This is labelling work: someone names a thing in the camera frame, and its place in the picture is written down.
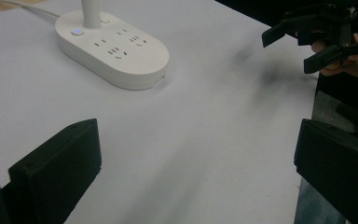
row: hand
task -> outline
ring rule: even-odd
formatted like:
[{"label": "hand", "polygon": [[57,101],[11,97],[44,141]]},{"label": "hand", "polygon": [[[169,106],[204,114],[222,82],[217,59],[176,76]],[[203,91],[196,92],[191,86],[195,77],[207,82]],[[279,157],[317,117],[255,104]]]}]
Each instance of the hand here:
[{"label": "hand", "polygon": [[[358,34],[353,35],[353,44],[358,44]],[[319,52],[322,49],[325,49],[326,45],[324,41],[320,40],[315,41],[311,48],[314,52]],[[320,72],[324,76],[333,76],[345,72],[354,77],[358,77],[358,55],[350,56],[348,60],[345,60],[342,64],[340,62],[331,63]]]}]

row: white cable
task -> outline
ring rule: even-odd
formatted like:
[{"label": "white cable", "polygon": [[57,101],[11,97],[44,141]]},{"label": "white cable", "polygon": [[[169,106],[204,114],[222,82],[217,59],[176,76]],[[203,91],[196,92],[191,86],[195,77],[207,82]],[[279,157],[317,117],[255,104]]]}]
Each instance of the white cable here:
[{"label": "white cable", "polygon": [[47,11],[47,10],[45,10],[45,9],[43,9],[43,8],[40,8],[40,7],[34,7],[34,6],[31,5],[31,4],[27,4],[27,3],[23,3],[23,2],[11,1],[11,0],[0,0],[0,3],[8,3],[8,4],[20,6],[20,7],[29,8],[29,9],[32,9],[32,10],[41,11],[41,12],[47,13],[47,14],[53,16],[53,17],[57,17],[57,18],[60,17],[59,14],[56,14],[56,13],[51,12],[51,11]]}]

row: electrical outlet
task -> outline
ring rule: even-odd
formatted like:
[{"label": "electrical outlet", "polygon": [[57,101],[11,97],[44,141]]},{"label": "electrical outlet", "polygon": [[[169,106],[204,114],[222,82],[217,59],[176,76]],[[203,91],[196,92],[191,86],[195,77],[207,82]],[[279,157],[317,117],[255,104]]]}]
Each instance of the electrical outlet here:
[{"label": "electrical outlet", "polygon": [[155,37],[100,12],[101,29],[83,25],[83,12],[59,17],[55,28],[63,53],[103,79],[127,90],[152,88],[165,76],[170,58]]}]

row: white surface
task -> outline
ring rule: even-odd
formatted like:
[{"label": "white surface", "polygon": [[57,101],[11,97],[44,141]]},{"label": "white surface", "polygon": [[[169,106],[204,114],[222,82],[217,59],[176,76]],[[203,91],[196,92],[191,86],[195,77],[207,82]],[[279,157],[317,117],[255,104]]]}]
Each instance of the white surface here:
[{"label": "white surface", "polygon": [[[76,0],[38,4],[61,14]],[[213,0],[102,1],[171,53],[147,91],[114,87],[62,54],[54,19],[0,13],[0,185],[7,169],[65,126],[96,118],[103,169],[67,224],[293,223],[300,121],[311,55]]]},{"label": "white surface", "polygon": [[[165,76],[170,59],[164,44],[110,13],[101,12],[101,18],[110,22],[101,29],[88,29],[81,10],[60,16],[55,30],[62,52],[120,88],[154,87]],[[73,35],[75,28],[84,34]]]}]

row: black object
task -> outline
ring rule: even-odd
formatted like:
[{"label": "black object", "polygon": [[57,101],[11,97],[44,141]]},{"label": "black object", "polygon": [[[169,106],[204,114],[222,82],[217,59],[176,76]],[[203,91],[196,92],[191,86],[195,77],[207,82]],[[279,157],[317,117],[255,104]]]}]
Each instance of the black object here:
[{"label": "black object", "polygon": [[325,199],[358,224],[358,138],[325,123],[304,119],[295,165]]},{"label": "black object", "polygon": [[[297,37],[298,45],[309,45],[315,39],[328,39],[328,48],[304,61],[306,74],[358,54],[358,45],[351,44],[351,35],[358,33],[358,0],[308,0],[300,3],[217,1],[272,26],[262,34],[264,47],[286,34]],[[323,34],[312,34],[315,30],[322,31]]]},{"label": "black object", "polygon": [[298,45],[310,45],[315,39],[326,38],[328,47],[304,61],[304,72],[315,73],[330,63],[343,62],[358,54],[358,45],[351,43],[358,33],[358,1],[326,1],[285,13],[284,19],[262,34],[264,47],[296,33]]},{"label": "black object", "polygon": [[0,223],[62,224],[100,172],[96,119],[72,124],[9,168]]}]

